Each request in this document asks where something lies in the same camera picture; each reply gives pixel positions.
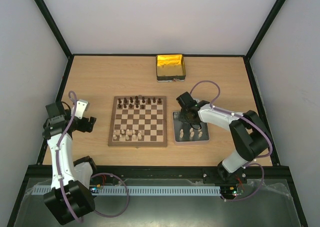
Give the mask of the silver metal tray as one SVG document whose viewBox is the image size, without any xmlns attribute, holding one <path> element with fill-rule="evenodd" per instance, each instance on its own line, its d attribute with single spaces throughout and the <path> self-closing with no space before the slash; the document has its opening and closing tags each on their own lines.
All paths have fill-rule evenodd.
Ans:
<svg viewBox="0 0 320 227">
<path fill-rule="evenodd" d="M 191 125 L 181 122 L 180 111 L 172 113 L 174 141 L 177 145 L 191 145 L 208 142 L 210 133 L 208 125 L 201 122 L 200 125 Z"/>
</svg>

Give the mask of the gold tin box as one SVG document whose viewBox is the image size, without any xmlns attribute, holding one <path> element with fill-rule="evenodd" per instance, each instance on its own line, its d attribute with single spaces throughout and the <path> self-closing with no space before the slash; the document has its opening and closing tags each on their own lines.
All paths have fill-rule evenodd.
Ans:
<svg viewBox="0 0 320 227">
<path fill-rule="evenodd" d="M 183 54 L 158 54 L 156 56 L 156 80 L 158 82 L 183 82 L 186 67 Z"/>
</svg>

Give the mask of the wooden chess board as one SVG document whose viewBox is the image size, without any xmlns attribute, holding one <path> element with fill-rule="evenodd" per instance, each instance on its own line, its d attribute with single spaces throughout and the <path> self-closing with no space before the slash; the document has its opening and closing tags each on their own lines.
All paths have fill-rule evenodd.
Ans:
<svg viewBox="0 0 320 227">
<path fill-rule="evenodd" d="M 119 95 L 112 104 L 109 147 L 167 147 L 167 97 Z"/>
</svg>

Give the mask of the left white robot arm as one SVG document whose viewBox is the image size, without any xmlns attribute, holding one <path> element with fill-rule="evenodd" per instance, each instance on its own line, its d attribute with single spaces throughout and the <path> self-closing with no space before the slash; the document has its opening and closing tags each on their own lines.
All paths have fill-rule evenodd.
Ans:
<svg viewBox="0 0 320 227">
<path fill-rule="evenodd" d="M 50 191 L 43 196 L 46 207 L 61 225 L 82 217 L 95 209 L 90 191 L 90 179 L 97 170 L 90 156 L 76 161 L 72 157 L 74 131 L 92 132 L 95 117 L 84 117 L 89 102 L 77 100 L 65 109 L 58 101 L 46 106 L 48 119 L 42 136 L 51 153 L 52 181 Z"/>
</svg>

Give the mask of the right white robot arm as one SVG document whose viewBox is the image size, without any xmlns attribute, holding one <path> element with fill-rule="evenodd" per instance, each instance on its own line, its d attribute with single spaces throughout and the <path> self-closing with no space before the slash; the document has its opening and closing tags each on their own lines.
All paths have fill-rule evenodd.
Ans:
<svg viewBox="0 0 320 227">
<path fill-rule="evenodd" d="M 211 104 L 208 101 L 196 101 L 189 92 L 176 98 L 181 107 L 179 121 L 193 126 L 201 123 L 213 124 L 230 131 L 235 150 L 217 166 L 218 178 L 229 183 L 236 176 L 239 168 L 247 167 L 261 153 L 268 149 L 268 156 L 273 151 L 270 132 L 258 116 L 249 110 L 234 112 Z"/>
</svg>

